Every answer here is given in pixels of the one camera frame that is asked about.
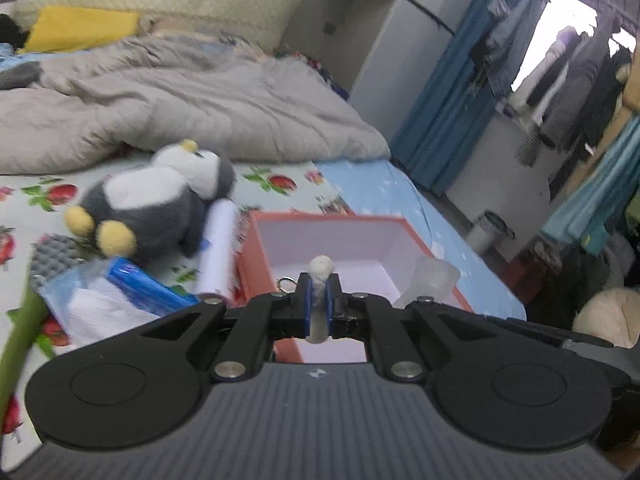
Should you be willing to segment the hanging clothes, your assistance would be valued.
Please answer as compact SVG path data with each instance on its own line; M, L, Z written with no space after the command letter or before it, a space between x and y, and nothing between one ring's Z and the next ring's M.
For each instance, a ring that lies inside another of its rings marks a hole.
M514 233L510 252L542 233L597 254L606 222L639 181L638 118L610 125L627 84L620 72L638 58L626 47L610 50L612 14L577 0L550 0L538 26L555 40L510 94L512 117L498 122L504 136L491 156L512 167L490 179L490 209Z

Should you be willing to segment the orange cardboard box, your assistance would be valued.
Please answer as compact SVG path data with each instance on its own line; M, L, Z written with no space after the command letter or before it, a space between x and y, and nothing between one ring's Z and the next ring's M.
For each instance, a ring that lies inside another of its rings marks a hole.
M238 269L245 297L296 280L317 256L328 256L344 292L372 292L390 301L409 287L416 264L431 257L408 221L353 214L252 211Z

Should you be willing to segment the white paper towel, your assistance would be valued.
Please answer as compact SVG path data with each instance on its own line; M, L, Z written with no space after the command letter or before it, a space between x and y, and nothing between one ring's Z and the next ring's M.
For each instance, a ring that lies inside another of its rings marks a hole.
M64 332L76 347L88 346L158 319L140 310L106 278L76 288L67 304Z

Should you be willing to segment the grey penguin plush toy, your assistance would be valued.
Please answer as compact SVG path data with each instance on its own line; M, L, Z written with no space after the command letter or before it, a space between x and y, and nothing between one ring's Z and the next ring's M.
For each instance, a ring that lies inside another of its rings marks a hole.
M66 209L64 221L107 258L149 261L174 249L191 258L210 206L229 197L234 184L227 157L184 140L140 167L99 180Z

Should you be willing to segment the white trash bin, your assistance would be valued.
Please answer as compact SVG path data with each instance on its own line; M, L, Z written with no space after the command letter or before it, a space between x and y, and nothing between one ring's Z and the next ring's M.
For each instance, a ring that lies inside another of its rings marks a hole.
M476 218L465 237L466 244L479 256L500 240L515 240L515 233L503 218L490 210L485 210Z

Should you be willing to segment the grey quilt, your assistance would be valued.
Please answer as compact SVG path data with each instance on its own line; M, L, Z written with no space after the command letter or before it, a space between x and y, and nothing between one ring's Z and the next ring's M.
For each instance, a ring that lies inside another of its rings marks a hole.
M235 162L373 160L384 136L296 56L231 42L129 37L41 60L39 79L1 91L1 170L85 169L121 146L182 140Z

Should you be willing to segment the dark grey blanket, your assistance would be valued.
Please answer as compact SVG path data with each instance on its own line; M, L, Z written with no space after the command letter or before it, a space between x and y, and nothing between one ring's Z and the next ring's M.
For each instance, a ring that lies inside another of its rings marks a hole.
M0 73L0 90L25 88L36 82L41 74L39 62L28 62L13 66Z

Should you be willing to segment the blue tissue pack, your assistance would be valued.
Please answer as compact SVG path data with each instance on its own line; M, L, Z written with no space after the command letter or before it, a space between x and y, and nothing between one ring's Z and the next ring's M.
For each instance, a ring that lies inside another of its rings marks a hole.
M170 315L200 302L197 296L178 294L122 257L107 263L105 278L118 287L135 307L157 316Z

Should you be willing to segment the yellow pillow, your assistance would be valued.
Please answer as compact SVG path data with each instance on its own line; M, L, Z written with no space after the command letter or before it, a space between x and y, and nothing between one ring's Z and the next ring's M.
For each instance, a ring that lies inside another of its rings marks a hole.
M103 47L134 35L140 14L130 11L46 6L32 26L23 51L74 52Z

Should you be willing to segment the blue face mask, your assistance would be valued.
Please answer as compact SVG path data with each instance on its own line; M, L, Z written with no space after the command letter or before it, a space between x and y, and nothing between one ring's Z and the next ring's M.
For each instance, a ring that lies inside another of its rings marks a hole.
M97 292L106 299L120 299L117 287L106 279L107 263L102 259L81 261L41 283L40 296L64 330L70 325L70 302L79 289Z

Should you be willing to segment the white spray can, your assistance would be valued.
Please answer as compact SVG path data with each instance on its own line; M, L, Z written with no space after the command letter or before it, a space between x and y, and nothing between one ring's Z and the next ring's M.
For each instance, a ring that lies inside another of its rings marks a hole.
M198 253L196 294L216 294L232 299L239 216L238 206L228 198L215 200L210 206Z

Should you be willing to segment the green massage hammer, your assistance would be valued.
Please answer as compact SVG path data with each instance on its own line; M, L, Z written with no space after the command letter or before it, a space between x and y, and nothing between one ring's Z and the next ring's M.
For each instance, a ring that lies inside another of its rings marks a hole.
M83 261L78 243L69 236L49 234L32 246L21 307L1 355L1 422L8 414L29 348L49 313L40 289Z

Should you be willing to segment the grey wardrobe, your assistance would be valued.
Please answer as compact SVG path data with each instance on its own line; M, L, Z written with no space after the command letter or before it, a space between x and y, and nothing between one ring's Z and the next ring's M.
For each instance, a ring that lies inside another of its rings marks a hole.
M282 47L320 61L392 140L472 0L300 0Z

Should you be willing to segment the blue curtain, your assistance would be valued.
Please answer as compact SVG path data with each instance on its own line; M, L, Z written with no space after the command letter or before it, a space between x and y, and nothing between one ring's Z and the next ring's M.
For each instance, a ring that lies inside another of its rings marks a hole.
M440 195L456 180L511 91L548 1L471 1L390 146L420 188Z

